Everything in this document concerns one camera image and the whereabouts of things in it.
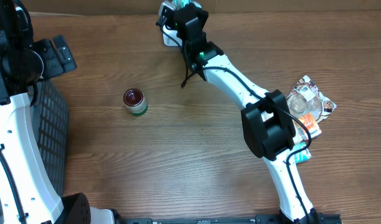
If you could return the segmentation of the light teal snack packet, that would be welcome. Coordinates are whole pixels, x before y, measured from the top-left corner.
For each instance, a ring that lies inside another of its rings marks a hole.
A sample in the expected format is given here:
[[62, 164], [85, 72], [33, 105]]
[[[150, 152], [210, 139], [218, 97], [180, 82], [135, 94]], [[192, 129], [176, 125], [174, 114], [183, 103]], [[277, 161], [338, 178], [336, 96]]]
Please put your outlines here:
[[194, 4], [196, 7], [199, 7], [202, 9], [202, 6], [194, 0], [172, 0], [171, 3], [175, 5], [177, 9], [185, 7], [187, 4]]

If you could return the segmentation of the brown snack pouch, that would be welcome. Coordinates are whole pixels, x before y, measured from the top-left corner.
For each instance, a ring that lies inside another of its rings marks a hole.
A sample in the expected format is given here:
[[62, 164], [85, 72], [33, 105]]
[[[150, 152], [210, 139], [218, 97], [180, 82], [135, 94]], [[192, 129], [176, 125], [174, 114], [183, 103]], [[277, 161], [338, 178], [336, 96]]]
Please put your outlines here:
[[286, 101], [293, 116], [300, 117], [310, 113], [317, 123], [327, 119], [337, 108], [307, 75], [294, 85]]

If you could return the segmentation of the orange tissue pack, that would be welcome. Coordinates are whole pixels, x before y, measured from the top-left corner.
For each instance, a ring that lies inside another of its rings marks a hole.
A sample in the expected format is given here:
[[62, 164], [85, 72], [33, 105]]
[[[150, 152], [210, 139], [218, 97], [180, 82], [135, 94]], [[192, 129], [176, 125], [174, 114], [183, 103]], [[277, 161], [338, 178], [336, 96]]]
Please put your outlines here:
[[[321, 128], [311, 113], [300, 116], [298, 120], [308, 129], [312, 138], [318, 137], [322, 133]], [[296, 123], [296, 127], [302, 139], [308, 140], [307, 132], [298, 123]]]

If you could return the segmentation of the teal tissue pack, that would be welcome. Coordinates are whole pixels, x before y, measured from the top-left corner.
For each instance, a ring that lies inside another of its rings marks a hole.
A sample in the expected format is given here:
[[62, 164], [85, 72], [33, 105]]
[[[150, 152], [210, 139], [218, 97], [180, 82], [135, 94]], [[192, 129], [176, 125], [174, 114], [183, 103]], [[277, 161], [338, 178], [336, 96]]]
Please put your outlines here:
[[[305, 142], [300, 142], [299, 144], [295, 145], [293, 147], [293, 149], [297, 151], [297, 150], [304, 148], [305, 146], [306, 146]], [[310, 160], [310, 158], [312, 158], [312, 155], [311, 155], [310, 151], [308, 150], [308, 148], [306, 148], [305, 150], [298, 152], [297, 154], [294, 155], [294, 161], [297, 164], [300, 164], [302, 162], [306, 162], [306, 161]]]

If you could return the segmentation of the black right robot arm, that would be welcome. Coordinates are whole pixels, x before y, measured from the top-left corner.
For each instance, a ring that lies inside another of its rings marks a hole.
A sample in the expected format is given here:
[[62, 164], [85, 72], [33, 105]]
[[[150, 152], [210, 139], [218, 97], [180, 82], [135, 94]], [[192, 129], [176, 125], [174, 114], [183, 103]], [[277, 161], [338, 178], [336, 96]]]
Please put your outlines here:
[[304, 191], [294, 155], [295, 123], [282, 92], [269, 92], [237, 70], [203, 28], [208, 12], [193, 3], [177, 8], [163, 2], [157, 25], [174, 30], [181, 48], [186, 78], [198, 74], [223, 91], [241, 112], [243, 137], [251, 152], [264, 160], [280, 198], [281, 223], [319, 223], [320, 218]]

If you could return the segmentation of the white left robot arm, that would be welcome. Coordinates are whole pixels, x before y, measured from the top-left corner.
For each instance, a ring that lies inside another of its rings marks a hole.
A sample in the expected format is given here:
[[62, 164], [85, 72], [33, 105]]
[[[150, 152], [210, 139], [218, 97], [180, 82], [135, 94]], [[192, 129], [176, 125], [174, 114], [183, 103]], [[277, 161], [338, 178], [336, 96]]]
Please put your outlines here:
[[0, 1], [0, 222], [119, 223], [83, 193], [61, 197], [47, 175], [34, 136], [29, 89], [76, 69], [64, 37], [35, 41], [20, 1]]

